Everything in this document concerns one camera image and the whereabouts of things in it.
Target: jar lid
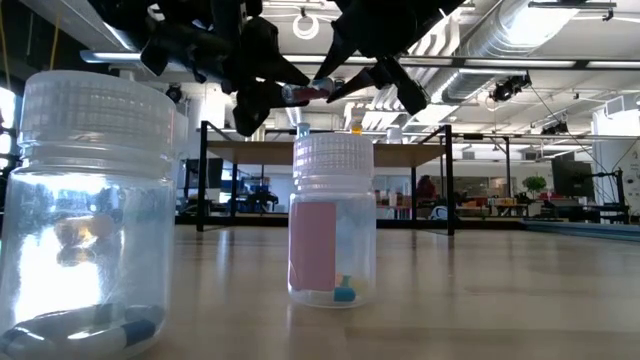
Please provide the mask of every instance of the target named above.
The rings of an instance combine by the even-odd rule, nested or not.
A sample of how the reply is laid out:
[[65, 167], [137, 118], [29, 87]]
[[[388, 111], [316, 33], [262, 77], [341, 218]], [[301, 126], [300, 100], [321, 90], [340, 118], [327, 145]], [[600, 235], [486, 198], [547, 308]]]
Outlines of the jar lid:
[[296, 140], [293, 177], [346, 175], [373, 177], [373, 143], [352, 134], [312, 134]]
[[176, 107], [163, 93], [114, 76], [49, 71], [29, 80], [18, 144], [84, 142], [171, 153]]

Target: ceiling duct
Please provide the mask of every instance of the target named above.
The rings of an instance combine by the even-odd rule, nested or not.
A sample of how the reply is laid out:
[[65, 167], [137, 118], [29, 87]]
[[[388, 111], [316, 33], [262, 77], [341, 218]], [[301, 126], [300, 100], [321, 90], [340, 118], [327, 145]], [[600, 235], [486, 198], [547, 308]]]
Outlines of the ceiling duct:
[[[526, 57], [553, 38], [579, 11], [529, 8], [530, 2], [503, 0], [454, 56]], [[463, 73], [457, 69], [440, 70], [429, 82], [427, 92], [433, 102], [462, 103], [493, 77], [494, 74]]]

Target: plastic jar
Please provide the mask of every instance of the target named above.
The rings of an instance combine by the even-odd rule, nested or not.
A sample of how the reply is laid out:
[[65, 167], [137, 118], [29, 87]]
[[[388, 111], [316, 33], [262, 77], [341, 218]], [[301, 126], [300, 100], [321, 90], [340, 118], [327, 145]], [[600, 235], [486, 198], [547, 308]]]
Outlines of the plastic jar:
[[122, 359], [169, 304], [175, 105], [141, 84], [27, 81], [0, 257], [0, 358]]
[[296, 140], [289, 212], [289, 294], [320, 307], [361, 305], [375, 293], [373, 144], [351, 134]]

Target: ceiling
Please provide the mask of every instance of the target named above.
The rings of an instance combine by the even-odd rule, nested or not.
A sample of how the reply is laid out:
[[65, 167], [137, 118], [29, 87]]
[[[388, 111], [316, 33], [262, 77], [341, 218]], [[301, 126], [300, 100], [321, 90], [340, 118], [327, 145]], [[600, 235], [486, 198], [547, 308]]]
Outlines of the ceiling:
[[[34, 11], [50, 21], [56, 14], [61, 18], [61, 28], [89, 48], [97, 51], [122, 50], [117, 40], [99, 20], [86, 0], [22, 0]], [[473, 0], [472, 5], [459, 14], [460, 33], [462, 36], [470, 31], [473, 25], [491, 9], [497, 0]], [[283, 5], [287, 0], [265, 1], [264, 17], [278, 26], [281, 52], [285, 54], [326, 54], [332, 40], [332, 29], [329, 20], [339, 15], [332, 2], [325, 0], [309, 0], [307, 13], [321, 15], [318, 35], [311, 40], [302, 40], [293, 32], [292, 22], [299, 13], [298, 7], [304, 1], [293, 1], [291, 6]], [[603, 58], [640, 58], [640, 1], [617, 0], [615, 18], [603, 22], [600, 17], [604, 10], [582, 11], [562, 28], [551, 40], [538, 48], [532, 56], [541, 57], [603, 57]], [[168, 82], [185, 82], [185, 88], [191, 96], [199, 96], [204, 90], [201, 85], [189, 84], [188, 73], [171, 72], [161, 78], [137, 70], [137, 80], [162, 86]], [[300, 69], [315, 75], [317, 67], [303, 66]], [[342, 67], [336, 71], [335, 77], [348, 79], [360, 69]], [[640, 74], [631, 72], [582, 72], [582, 71], [531, 71], [533, 86], [552, 111], [566, 110], [569, 128], [575, 133], [588, 133], [591, 130], [591, 112], [601, 107], [603, 101], [611, 99], [624, 91], [640, 91]], [[329, 113], [344, 116], [348, 102], [371, 103], [377, 90], [354, 94], [348, 100], [327, 105], [323, 101], [314, 101], [303, 109], [309, 113]], [[488, 88], [471, 97], [465, 106], [446, 117], [455, 120], [452, 124], [457, 132], [478, 132], [497, 129], [504, 132], [539, 133], [540, 129], [531, 129], [531, 124], [540, 122], [549, 116], [549, 110], [541, 103], [538, 96], [527, 90], [508, 103], [493, 104], [487, 98]], [[273, 117], [279, 110], [274, 110]], [[433, 119], [437, 124], [442, 119]], [[376, 130], [386, 123], [378, 122]]]

